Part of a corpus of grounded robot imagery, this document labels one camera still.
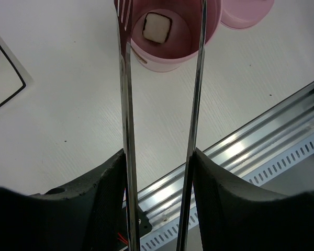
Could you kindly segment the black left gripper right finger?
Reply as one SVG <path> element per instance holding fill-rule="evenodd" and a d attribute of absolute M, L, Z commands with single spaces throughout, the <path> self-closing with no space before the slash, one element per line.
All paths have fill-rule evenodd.
<path fill-rule="evenodd" d="M 203 250 L 314 250 L 314 191 L 286 196 L 193 156 Z"/>

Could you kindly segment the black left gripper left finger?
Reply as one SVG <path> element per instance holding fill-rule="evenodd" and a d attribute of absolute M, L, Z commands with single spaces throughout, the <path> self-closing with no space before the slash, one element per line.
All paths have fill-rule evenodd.
<path fill-rule="evenodd" d="M 125 185 L 119 151 L 45 194 L 0 187 L 0 250 L 115 250 Z"/>

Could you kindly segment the white sushi roll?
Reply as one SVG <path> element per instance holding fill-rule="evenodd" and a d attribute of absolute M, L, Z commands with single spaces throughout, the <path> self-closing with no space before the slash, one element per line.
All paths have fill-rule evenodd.
<path fill-rule="evenodd" d="M 168 16 L 149 12 L 144 18 L 142 35 L 149 41 L 163 44 L 169 37 L 172 23 L 172 19 Z"/>

